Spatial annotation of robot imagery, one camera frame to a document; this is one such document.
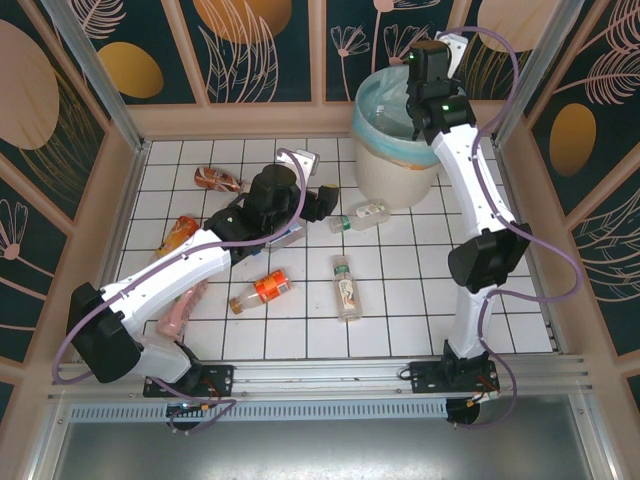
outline pink bottle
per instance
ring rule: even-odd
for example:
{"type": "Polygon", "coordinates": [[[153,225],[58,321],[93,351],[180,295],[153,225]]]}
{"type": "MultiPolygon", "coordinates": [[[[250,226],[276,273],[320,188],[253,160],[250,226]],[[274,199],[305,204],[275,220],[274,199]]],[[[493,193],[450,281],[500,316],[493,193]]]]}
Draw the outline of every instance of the pink bottle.
{"type": "Polygon", "coordinates": [[[165,313],[156,325],[156,332],[181,342],[187,329],[189,317],[206,290],[207,281],[202,280],[180,295],[171,310],[165,313]]]}

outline cable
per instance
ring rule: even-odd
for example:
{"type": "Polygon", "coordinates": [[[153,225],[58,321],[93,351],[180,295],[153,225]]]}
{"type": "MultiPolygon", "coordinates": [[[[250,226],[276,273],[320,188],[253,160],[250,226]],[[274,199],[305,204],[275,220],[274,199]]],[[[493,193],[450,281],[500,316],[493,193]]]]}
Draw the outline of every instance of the cable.
{"type": "Polygon", "coordinates": [[[520,83],[520,68],[518,66],[518,58],[516,57],[516,52],[513,50],[513,47],[511,47],[509,42],[507,42],[507,40],[504,37],[502,37],[501,35],[495,33],[492,30],[489,30],[487,28],[483,28],[483,27],[455,27],[455,28],[451,28],[449,30],[446,30],[445,32],[440,33],[438,35],[438,37],[436,37],[436,39],[441,37],[442,35],[447,35],[449,33],[464,33],[464,32],[482,33],[482,34],[488,35],[488,36],[492,37],[493,39],[497,40],[507,50],[507,52],[509,54],[509,58],[511,59],[511,63],[513,65],[513,83],[511,85],[511,91],[509,92],[509,96],[507,97],[507,100],[505,101],[504,105],[502,106],[502,108],[500,109],[498,114],[490,122],[488,122],[484,127],[482,127],[478,131],[478,134],[476,135],[476,138],[473,140],[473,144],[471,146],[471,161],[472,161],[472,164],[473,164],[473,169],[476,172],[476,177],[478,178],[478,183],[480,184],[480,188],[482,190],[482,193],[484,194],[485,198],[487,199],[487,203],[489,203],[489,207],[491,208],[492,213],[496,216],[496,218],[498,219],[498,221],[500,223],[502,223],[507,229],[511,230],[512,232],[514,232],[515,234],[521,236],[522,238],[525,238],[525,239],[529,240],[530,242],[533,242],[533,243],[535,243],[537,245],[540,245],[541,247],[544,247],[544,248],[554,252],[555,254],[560,255],[567,262],[569,262],[569,264],[573,268],[573,270],[575,272],[575,275],[576,275],[576,280],[575,280],[574,286],[568,292],[566,292],[566,293],[564,293],[562,295],[555,296],[555,297],[544,297],[544,296],[543,297],[537,297],[537,296],[532,296],[532,295],[525,295],[525,294],[519,293],[519,292],[514,292],[512,290],[503,290],[503,289],[500,289],[500,288],[496,288],[494,290],[491,290],[487,294],[487,296],[485,297],[484,302],[482,303],[482,307],[480,308],[480,319],[478,321],[478,341],[480,342],[480,345],[482,345],[482,347],[489,353],[489,355],[494,357],[504,367],[504,369],[509,374],[509,378],[511,379],[511,382],[512,382],[512,385],[513,385],[513,387],[512,387],[513,388],[513,394],[512,394],[512,397],[511,397],[511,403],[509,404],[509,408],[497,420],[492,421],[492,422],[488,422],[488,423],[478,424],[478,425],[461,425],[462,427],[469,428],[469,429],[478,429],[478,428],[485,428],[485,427],[489,427],[489,426],[495,426],[495,425],[505,421],[511,415],[511,413],[513,412],[513,409],[515,408],[517,397],[518,397],[518,385],[516,383],[516,377],[515,377],[515,374],[513,373],[513,370],[511,370],[511,367],[509,367],[509,365],[507,365],[507,362],[505,362],[504,359],[500,355],[498,355],[496,352],[491,350],[491,348],[489,348],[489,345],[487,345],[486,341],[484,340],[482,327],[483,327],[483,324],[484,324],[484,316],[485,316],[485,313],[486,313],[487,308],[489,306],[489,299],[491,299],[491,297],[493,297],[495,295],[510,295],[512,297],[520,298],[522,300],[529,300],[529,301],[539,302],[539,303],[562,302],[562,301],[568,299],[569,297],[575,295],[582,288],[582,285],[584,284],[584,275],[582,274],[582,269],[580,268],[580,265],[578,264],[578,262],[574,258],[572,258],[568,253],[562,251],[561,249],[559,249],[555,245],[552,245],[552,244],[546,242],[545,240],[542,240],[541,238],[538,238],[538,237],[536,237],[534,235],[529,234],[528,232],[523,231],[522,229],[516,227],[515,225],[512,225],[507,220],[505,220],[502,217],[502,215],[500,214],[500,212],[498,211],[498,207],[496,206],[495,202],[491,198],[491,194],[489,193],[489,190],[487,189],[487,185],[484,182],[482,171],[480,170],[480,164],[478,163],[478,148],[480,147],[480,139],[485,134],[490,133],[491,128],[496,123],[500,122],[505,117],[505,115],[509,112],[509,110],[511,110],[511,108],[513,107],[513,103],[515,101],[518,85],[520,83]]]}
{"type": "MultiPolygon", "coordinates": [[[[251,247],[251,246],[255,246],[255,245],[261,245],[261,244],[268,243],[268,242],[270,242],[272,240],[275,240],[276,238],[281,237],[282,235],[284,235],[289,230],[289,228],[291,228],[291,226],[293,226],[293,224],[300,217],[300,213],[302,213],[302,209],[304,208],[304,200],[305,200],[306,191],[307,191],[307,184],[306,184],[306,181],[305,181],[305,178],[304,178],[304,171],[302,170],[302,166],[300,165],[300,162],[295,157],[295,155],[293,155],[293,153],[291,151],[289,151],[289,150],[287,150],[285,148],[279,148],[278,151],[277,151],[277,154],[285,154],[293,161],[293,164],[295,165],[296,170],[298,172],[298,178],[300,179],[300,201],[298,202],[298,206],[297,206],[293,216],[287,222],[287,224],[284,227],[282,227],[280,230],[278,230],[277,232],[272,233],[271,235],[267,235],[266,237],[263,237],[263,238],[258,238],[256,240],[246,240],[246,241],[242,241],[242,242],[211,242],[211,243],[206,243],[206,244],[203,244],[203,245],[199,245],[197,247],[193,247],[193,248],[185,251],[182,255],[173,257],[170,260],[168,260],[166,263],[163,263],[161,265],[157,265],[156,267],[152,268],[151,270],[149,270],[144,275],[140,276],[140,278],[137,278],[136,280],[131,282],[124,289],[122,289],[117,295],[114,295],[113,297],[109,298],[108,300],[105,300],[104,303],[100,304],[98,307],[94,308],[92,311],[90,311],[88,314],[86,314],[84,317],[82,317],[82,319],[76,324],[76,326],[71,329],[69,334],[62,341],[62,344],[60,345],[60,348],[58,349],[58,352],[56,353],[56,355],[55,355],[55,357],[53,359],[53,367],[52,367],[52,372],[51,373],[52,373],[52,376],[53,376],[53,379],[54,379],[55,383],[60,384],[60,385],[72,385],[72,384],[80,382],[80,381],[84,380],[85,378],[88,378],[88,377],[90,377],[92,375],[91,371],[88,371],[88,372],[85,372],[85,373],[83,373],[81,375],[78,375],[77,377],[74,377],[74,378],[62,378],[60,376],[60,374],[59,374],[59,369],[60,369],[60,362],[62,361],[62,356],[64,355],[64,352],[69,347],[69,345],[71,344],[71,341],[75,338],[75,336],[78,334],[78,332],[80,332],[80,330],[82,330],[84,328],[84,326],[87,325],[87,323],[89,323],[91,320],[93,320],[100,312],[106,310],[111,305],[113,305],[117,300],[119,300],[120,298],[124,298],[128,293],[133,291],[141,283],[147,281],[149,278],[153,277],[155,274],[157,274],[158,272],[164,270],[168,266],[173,265],[174,263],[182,260],[185,256],[192,255],[194,253],[200,252],[202,250],[206,250],[208,248],[217,248],[217,247],[235,248],[235,247],[251,247]]],[[[201,427],[203,425],[209,426],[209,425],[213,424],[218,418],[220,418],[222,415],[224,415],[229,409],[231,409],[236,404],[236,400],[235,399],[211,400],[211,401],[202,402],[201,400],[199,400],[196,397],[191,397],[189,395],[185,395],[184,393],[178,392],[177,390],[174,390],[173,388],[169,387],[169,385],[167,385],[165,382],[163,382],[162,380],[160,380],[158,378],[151,377],[151,380],[153,380],[155,383],[157,383],[158,385],[160,385],[162,388],[164,388],[168,392],[172,393],[173,395],[176,395],[176,396],[178,396],[180,398],[183,398],[183,399],[191,401],[191,402],[203,403],[203,404],[206,404],[206,405],[209,405],[209,406],[229,404],[229,406],[227,408],[223,409],[220,413],[218,413],[216,416],[214,416],[213,419],[208,420],[207,422],[204,422],[204,424],[200,424],[200,425],[198,425],[198,427],[195,427],[195,428],[191,429],[192,433],[196,433],[197,431],[202,430],[202,428],[199,428],[199,427],[201,427]]]]}

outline white tile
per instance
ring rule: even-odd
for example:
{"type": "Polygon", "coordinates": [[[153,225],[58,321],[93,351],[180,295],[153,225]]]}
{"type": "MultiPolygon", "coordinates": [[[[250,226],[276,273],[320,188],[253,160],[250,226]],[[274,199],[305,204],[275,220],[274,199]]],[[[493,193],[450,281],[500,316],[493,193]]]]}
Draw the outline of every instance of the white tile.
{"type": "Polygon", "coordinates": [[[356,180],[356,163],[341,162],[340,163],[340,186],[341,187],[357,187],[356,180]]]}
{"type": "Polygon", "coordinates": [[[523,256],[520,259],[511,275],[514,277],[528,277],[531,275],[531,272],[529,271],[529,262],[526,256],[523,256]]]}
{"type": "Polygon", "coordinates": [[[491,178],[496,185],[503,185],[502,174],[500,173],[500,168],[498,167],[497,160],[487,160],[487,167],[489,167],[489,171],[491,172],[491,178]]]}
{"type": "Polygon", "coordinates": [[[423,280],[423,283],[429,315],[454,315],[456,313],[458,285],[453,279],[426,279],[423,280]]]}
{"type": "Polygon", "coordinates": [[[451,241],[454,245],[461,245],[468,240],[467,232],[464,228],[462,215],[447,215],[449,229],[451,231],[451,241]]]}
{"type": "Polygon", "coordinates": [[[225,360],[262,360],[265,320],[229,320],[224,339],[225,360]]]}
{"type": "Polygon", "coordinates": [[[378,225],[380,245],[415,245],[413,222],[409,215],[393,215],[388,222],[378,225]]]}
{"type": "Polygon", "coordinates": [[[153,252],[147,250],[124,252],[124,255],[122,256],[122,264],[120,265],[120,272],[118,274],[118,280],[127,278],[134,273],[138,273],[143,268],[146,268],[151,263],[152,253],[153,252]]]}
{"type": "Polygon", "coordinates": [[[311,188],[339,184],[338,162],[320,162],[315,175],[309,177],[309,187],[311,188]]]}
{"type": "Polygon", "coordinates": [[[504,188],[504,185],[498,185],[496,188],[498,189],[498,193],[500,194],[504,204],[507,208],[511,208],[511,202],[509,202],[509,197],[507,196],[507,189],[504,188]]]}
{"type": "Polygon", "coordinates": [[[196,185],[193,179],[196,169],[196,165],[180,165],[178,167],[178,173],[176,174],[176,181],[173,186],[174,190],[199,190],[201,187],[196,185]]]}
{"type": "Polygon", "coordinates": [[[442,187],[442,197],[444,198],[444,208],[448,214],[462,213],[453,187],[442,187]]]}
{"type": "Polygon", "coordinates": [[[275,158],[275,140],[245,140],[245,163],[269,163],[275,158]]]}
{"type": "Polygon", "coordinates": [[[540,313],[508,314],[517,353],[552,351],[547,327],[540,313]]]}
{"type": "Polygon", "coordinates": [[[309,318],[338,317],[336,293],[332,282],[309,282],[307,290],[307,316],[309,318]]]}
{"type": "Polygon", "coordinates": [[[342,212],[345,215],[355,215],[356,205],[369,201],[358,188],[354,187],[341,188],[340,196],[342,199],[342,212]]]}
{"type": "Polygon", "coordinates": [[[415,247],[382,247],[384,278],[419,278],[415,247]]]}
{"type": "Polygon", "coordinates": [[[444,206],[442,205],[442,196],[440,195],[439,187],[432,187],[427,192],[427,195],[420,200],[416,205],[411,207],[411,212],[414,214],[420,213],[444,213],[444,206]]]}
{"type": "Polygon", "coordinates": [[[346,357],[347,324],[337,318],[310,318],[307,341],[309,358],[346,357]]]}
{"type": "Polygon", "coordinates": [[[494,159],[496,158],[496,154],[493,151],[493,145],[491,144],[491,138],[482,137],[480,139],[480,149],[482,150],[482,154],[486,159],[494,159]]]}
{"type": "Polygon", "coordinates": [[[229,288],[226,284],[209,283],[190,318],[224,320],[227,313],[228,293],[229,288]]]}
{"type": "Polygon", "coordinates": [[[171,192],[140,192],[133,218],[166,218],[171,192]]]}
{"type": "Polygon", "coordinates": [[[341,162],[353,162],[356,159],[356,142],[352,138],[338,139],[338,153],[341,162]]]}
{"type": "Polygon", "coordinates": [[[424,315],[420,280],[385,280],[388,315],[424,315]]]}
{"type": "Polygon", "coordinates": [[[203,361],[222,360],[224,322],[195,321],[187,324],[184,343],[203,361]]]}
{"type": "Polygon", "coordinates": [[[349,268],[357,280],[382,278],[378,247],[345,247],[344,253],[349,257],[349,268]]]}
{"type": "Polygon", "coordinates": [[[358,294],[362,305],[362,314],[365,316],[386,315],[384,304],[384,289],[382,280],[358,280],[358,294]]]}
{"type": "Polygon", "coordinates": [[[305,358],[306,322],[304,318],[267,321],[265,358],[305,358]]]}
{"type": "Polygon", "coordinates": [[[181,215],[202,218],[205,193],[204,190],[173,192],[169,218],[178,218],[181,215]]]}
{"type": "Polygon", "coordinates": [[[233,282],[256,282],[264,278],[269,273],[269,255],[261,252],[258,255],[251,255],[231,269],[231,281],[233,282]]]}
{"type": "Polygon", "coordinates": [[[506,315],[491,315],[487,344],[496,353],[513,353],[513,343],[506,315]]]}
{"type": "Polygon", "coordinates": [[[305,282],[291,282],[291,290],[269,302],[267,318],[304,318],[306,307],[305,282]]]}
{"type": "Polygon", "coordinates": [[[213,217],[215,213],[227,207],[237,196],[237,193],[207,190],[204,197],[204,210],[202,211],[202,216],[205,220],[208,220],[213,217]]]}
{"type": "Polygon", "coordinates": [[[213,140],[189,140],[182,145],[180,163],[183,165],[209,165],[213,140]]]}
{"type": "Polygon", "coordinates": [[[418,244],[449,245],[449,229],[444,215],[416,215],[413,217],[418,244]]]}
{"type": "Polygon", "coordinates": [[[431,343],[433,344],[434,355],[442,355],[444,341],[451,333],[454,319],[455,317],[453,315],[429,316],[429,331],[431,332],[431,343]]]}
{"type": "Polygon", "coordinates": [[[262,173],[262,169],[267,165],[271,165],[269,163],[245,163],[242,165],[242,176],[241,180],[243,182],[253,182],[253,178],[262,173]]]}
{"type": "MultiPolygon", "coordinates": [[[[536,296],[536,290],[529,277],[509,277],[507,283],[500,287],[503,290],[512,290],[525,295],[536,296]]],[[[540,311],[540,304],[530,302],[511,295],[502,295],[507,313],[532,313],[540,311]]]]}
{"type": "Polygon", "coordinates": [[[344,232],[343,235],[345,245],[378,245],[378,229],[376,227],[367,228],[359,232],[356,230],[348,230],[344,232]]]}
{"type": "MultiPolygon", "coordinates": [[[[229,288],[229,299],[235,298],[242,291],[247,288],[253,288],[253,284],[251,283],[232,283],[229,288]]],[[[242,313],[235,314],[231,307],[227,308],[227,319],[228,320],[236,320],[236,319],[245,319],[245,318],[267,318],[267,306],[261,305],[259,307],[249,308],[242,313]]]]}
{"type": "Polygon", "coordinates": [[[171,190],[176,168],[175,165],[149,165],[144,171],[140,190],[171,190]]]}
{"type": "Polygon", "coordinates": [[[342,255],[342,248],[308,248],[307,278],[309,280],[333,280],[333,257],[336,255],[342,255]]]}
{"type": "Polygon", "coordinates": [[[277,138],[276,139],[276,152],[279,148],[286,148],[287,150],[291,150],[295,152],[296,150],[306,150],[307,149],[307,139],[306,138],[277,138]]]}
{"type": "Polygon", "coordinates": [[[418,247],[422,278],[449,278],[449,245],[421,245],[418,247]]]}
{"type": "Polygon", "coordinates": [[[243,150],[244,140],[216,140],[211,163],[241,163],[243,150]]]}
{"type": "Polygon", "coordinates": [[[132,220],[127,250],[155,250],[163,241],[165,220],[132,220]]]}
{"type": "Polygon", "coordinates": [[[310,247],[338,247],[342,246],[342,235],[333,233],[329,226],[333,217],[326,218],[322,222],[308,223],[307,245],[310,247]]]}
{"type": "Polygon", "coordinates": [[[307,272],[307,257],[305,248],[281,248],[271,253],[269,272],[284,270],[289,280],[304,281],[307,272]]]}
{"type": "Polygon", "coordinates": [[[427,317],[389,317],[391,355],[431,355],[427,317]]]}
{"type": "Polygon", "coordinates": [[[348,330],[351,357],[389,356],[389,333],[385,317],[349,322],[348,330]]]}
{"type": "Polygon", "coordinates": [[[337,138],[309,138],[307,140],[307,150],[320,155],[321,162],[338,161],[337,138]]]}
{"type": "Polygon", "coordinates": [[[153,142],[148,165],[168,165],[178,163],[182,142],[153,142]]]}

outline clear plastic bottle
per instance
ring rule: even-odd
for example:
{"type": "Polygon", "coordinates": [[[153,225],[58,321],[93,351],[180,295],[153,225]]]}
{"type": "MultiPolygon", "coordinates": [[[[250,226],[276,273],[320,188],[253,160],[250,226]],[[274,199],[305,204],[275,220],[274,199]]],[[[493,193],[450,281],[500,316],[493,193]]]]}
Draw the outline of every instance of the clear plastic bottle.
{"type": "Polygon", "coordinates": [[[351,276],[347,257],[337,256],[333,258],[333,284],[338,301],[338,315],[340,320],[348,322],[362,317],[362,306],[358,286],[351,276]]]}
{"type": "Polygon", "coordinates": [[[237,297],[229,300],[229,306],[233,313],[239,315],[245,310],[259,307],[289,290],[291,290],[289,278],[284,271],[276,270],[245,288],[237,297]]]}
{"type": "Polygon", "coordinates": [[[368,201],[356,205],[355,215],[341,215],[332,219],[331,231],[340,233],[345,230],[366,230],[388,221],[389,218],[391,214],[384,202],[368,201]]]}

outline white tiled floor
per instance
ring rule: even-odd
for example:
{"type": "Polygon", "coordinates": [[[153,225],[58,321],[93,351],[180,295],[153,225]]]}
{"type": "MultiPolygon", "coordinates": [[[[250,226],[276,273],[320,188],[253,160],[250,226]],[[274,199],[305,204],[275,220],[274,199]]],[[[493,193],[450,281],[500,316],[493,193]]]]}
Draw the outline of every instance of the white tiled floor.
{"type": "MultiPolygon", "coordinates": [[[[486,150],[490,144],[482,146],[489,169],[501,184],[495,157],[486,150]]],[[[334,215],[351,213],[353,205],[364,199],[356,187],[354,148],[348,138],[155,142],[131,216],[119,278],[149,264],[175,218],[188,214],[201,222],[234,198],[195,186],[197,165],[215,163],[251,180],[273,161],[280,147],[320,155],[310,186],[341,185],[334,215]]],[[[328,221],[309,224],[306,239],[211,277],[185,342],[202,360],[439,355],[456,311],[457,287],[449,275],[447,255],[464,240],[459,212],[441,173],[424,200],[412,209],[392,212],[391,220],[379,228],[335,235],[328,221]],[[364,311],[364,318],[348,325],[337,319],[332,284],[331,257],[342,254],[349,256],[364,311]],[[292,291],[268,306],[234,315],[229,298],[278,268],[290,276],[292,291]]],[[[526,261],[504,288],[534,292],[526,261]]],[[[155,322],[149,321],[146,331],[154,329],[155,322]]],[[[496,300],[488,334],[496,351],[549,352],[547,332],[537,304],[512,297],[496,300]]]]}

